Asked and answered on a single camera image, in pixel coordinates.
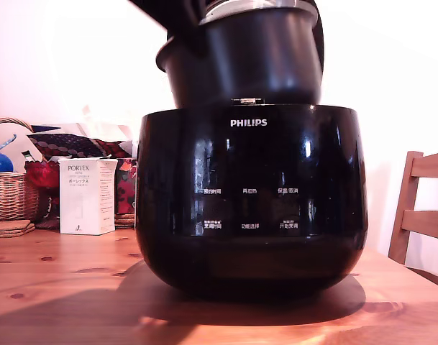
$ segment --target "black inner pot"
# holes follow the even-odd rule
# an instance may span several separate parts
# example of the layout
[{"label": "black inner pot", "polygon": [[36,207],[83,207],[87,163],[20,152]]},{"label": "black inner pot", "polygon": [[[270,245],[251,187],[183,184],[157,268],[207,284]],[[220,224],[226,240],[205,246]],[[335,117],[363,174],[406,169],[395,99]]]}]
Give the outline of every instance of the black inner pot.
[{"label": "black inner pot", "polygon": [[178,108],[230,105],[233,98],[269,104],[317,104],[322,69],[302,9],[259,9],[201,25],[208,50],[191,52],[174,37],[160,50]]}]

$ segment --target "wooden chair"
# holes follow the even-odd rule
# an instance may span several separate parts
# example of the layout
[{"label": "wooden chair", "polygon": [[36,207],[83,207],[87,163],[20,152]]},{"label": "wooden chair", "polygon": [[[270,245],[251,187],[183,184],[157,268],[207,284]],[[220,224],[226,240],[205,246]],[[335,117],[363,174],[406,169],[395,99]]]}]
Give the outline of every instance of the wooden chair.
[{"label": "wooden chair", "polygon": [[[407,152],[388,252],[388,257],[403,265],[411,231],[438,238],[438,211],[414,211],[419,178],[438,178],[438,154],[424,157],[421,152]],[[411,270],[438,284],[436,275],[414,268]]]}]

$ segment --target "wooden table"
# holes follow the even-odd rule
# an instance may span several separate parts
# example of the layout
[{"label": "wooden table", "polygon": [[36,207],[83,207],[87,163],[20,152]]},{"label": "wooden table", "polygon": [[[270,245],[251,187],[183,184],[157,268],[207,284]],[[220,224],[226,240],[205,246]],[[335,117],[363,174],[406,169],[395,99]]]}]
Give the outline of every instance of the wooden table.
[{"label": "wooden table", "polygon": [[0,239],[0,344],[438,344],[438,286],[370,250],[284,305],[189,298],[141,260],[133,230]]}]

